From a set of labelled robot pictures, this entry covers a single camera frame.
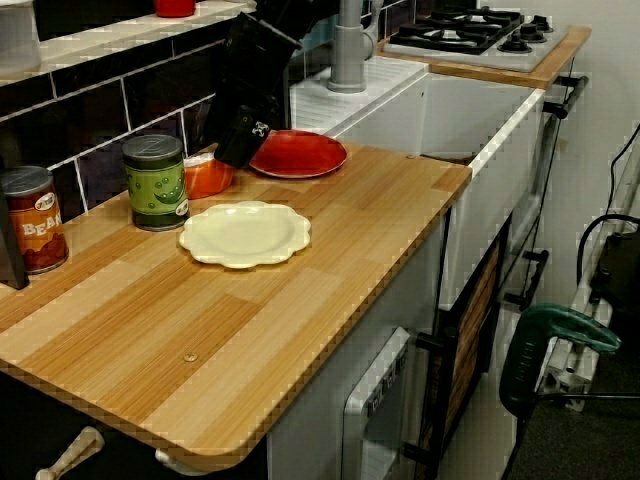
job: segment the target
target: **wall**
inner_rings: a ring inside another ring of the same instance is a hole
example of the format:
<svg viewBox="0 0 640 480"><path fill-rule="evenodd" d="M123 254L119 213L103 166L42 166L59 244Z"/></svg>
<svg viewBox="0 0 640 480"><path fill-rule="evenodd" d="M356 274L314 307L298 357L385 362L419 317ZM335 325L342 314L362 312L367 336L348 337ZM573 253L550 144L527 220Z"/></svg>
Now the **wall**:
<svg viewBox="0 0 640 480"><path fill-rule="evenodd" d="M553 180L543 212L538 245L551 251L538 301L571 304L576 290L577 246L586 226L604 213L609 164L640 121L640 50L631 42L637 30L636 0L492 0L492 7L522 8L551 16L553 22L592 27L578 53L574 75L591 83L563 122ZM617 164L622 172L623 160Z"/></svg>
<svg viewBox="0 0 640 480"><path fill-rule="evenodd" d="M414 5L387 0L380 37L409 21ZM365 0L363 23L370 17ZM202 146L196 118L215 92L229 22L0 87L0 168L49 168L68 221L126 190L121 148L132 136L174 135L193 154ZM289 64L290 83L331 64L334 23L319 22L303 39Z"/></svg>

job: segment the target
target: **red container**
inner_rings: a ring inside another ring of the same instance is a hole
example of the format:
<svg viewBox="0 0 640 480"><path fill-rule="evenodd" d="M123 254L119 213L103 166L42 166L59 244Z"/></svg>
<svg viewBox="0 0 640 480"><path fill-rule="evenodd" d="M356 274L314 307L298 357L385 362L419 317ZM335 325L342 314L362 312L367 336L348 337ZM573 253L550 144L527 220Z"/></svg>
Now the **red container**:
<svg viewBox="0 0 640 480"><path fill-rule="evenodd" d="M153 0L159 17L190 17L196 11L196 0Z"/></svg>

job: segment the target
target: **white sink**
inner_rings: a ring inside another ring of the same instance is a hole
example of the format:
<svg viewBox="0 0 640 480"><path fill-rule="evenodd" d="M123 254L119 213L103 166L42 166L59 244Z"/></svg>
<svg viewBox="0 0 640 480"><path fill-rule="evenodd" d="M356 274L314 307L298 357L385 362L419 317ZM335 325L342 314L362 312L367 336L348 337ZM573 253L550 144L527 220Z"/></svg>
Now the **white sink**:
<svg viewBox="0 0 640 480"><path fill-rule="evenodd" d="M439 308L450 310L528 193L544 90L427 73L375 57L359 94L326 88L330 70L292 91L294 128L420 155L472 152L472 180L451 209Z"/></svg>

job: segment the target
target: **orange bowl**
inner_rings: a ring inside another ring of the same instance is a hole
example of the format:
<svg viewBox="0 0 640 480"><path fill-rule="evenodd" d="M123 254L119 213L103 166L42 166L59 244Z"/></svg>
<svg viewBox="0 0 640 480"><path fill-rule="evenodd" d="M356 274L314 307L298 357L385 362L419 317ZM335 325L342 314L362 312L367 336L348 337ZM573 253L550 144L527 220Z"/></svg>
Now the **orange bowl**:
<svg viewBox="0 0 640 480"><path fill-rule="evenodd" d="M233 167L213 158L213 153L204 153L184 161L184 177L187 198L208 197L226 190L233 179Z"/></svg>

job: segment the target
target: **cream plate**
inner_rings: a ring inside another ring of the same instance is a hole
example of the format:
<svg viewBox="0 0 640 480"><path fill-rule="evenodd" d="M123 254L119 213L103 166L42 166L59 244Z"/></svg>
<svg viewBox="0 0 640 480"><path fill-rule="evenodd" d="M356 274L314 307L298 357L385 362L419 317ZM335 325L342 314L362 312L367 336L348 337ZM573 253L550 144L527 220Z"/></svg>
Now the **cream plate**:
<svg viewBox="0 0 640 480"><path fill-rule="evenodd" d="M249 268L280 263L309 244L311 223L286 205L225 203L189 218L180 245L203 263Z"/></svg>

